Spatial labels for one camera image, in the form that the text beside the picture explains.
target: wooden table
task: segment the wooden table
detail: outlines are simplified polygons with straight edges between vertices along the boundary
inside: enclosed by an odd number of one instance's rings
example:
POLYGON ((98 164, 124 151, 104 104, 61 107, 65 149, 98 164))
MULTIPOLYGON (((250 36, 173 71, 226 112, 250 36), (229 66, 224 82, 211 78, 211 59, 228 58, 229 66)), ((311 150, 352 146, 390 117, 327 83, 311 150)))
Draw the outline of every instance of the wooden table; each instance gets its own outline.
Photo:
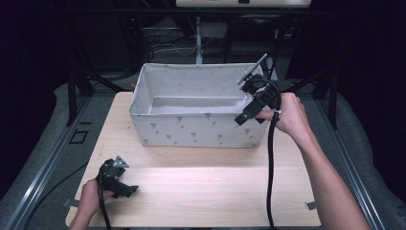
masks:
MULTIPOLYGON (((101 164, 120 155, 129 165, 121 176, 139 185, 130 198, 111 198, 106 209, 115 227, 269 226, 266 209, 267 143, 258 149, 143 147, 128 109, 132 93, 118 93, 75 196, 98 174, 101 164)), ((272 213, 276 226, 319 226, 302 156, 286 134, 275 131, 272 213)), ((66 224, 77 208, 72 207, 66 224)), ((90 226, 105 226, 102 213, 90 226)))
POLYGON ((308 8, 311 0, 250 0, 239 4, 238 0, 176 0, 177 7, 196 8, 308 8))

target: storage bin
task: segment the storage bin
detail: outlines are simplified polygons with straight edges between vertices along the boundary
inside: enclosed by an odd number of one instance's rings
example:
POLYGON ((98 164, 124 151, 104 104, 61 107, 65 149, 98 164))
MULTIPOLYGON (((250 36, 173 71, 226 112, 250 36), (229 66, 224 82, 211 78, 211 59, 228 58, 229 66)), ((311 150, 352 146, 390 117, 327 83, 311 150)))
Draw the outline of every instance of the storage bin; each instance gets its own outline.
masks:
POLYGON ((251 102, 237 82, 254 64, 145 64, 129 107, 143 145, 257 148, 266 124, 235 122, 251 102))

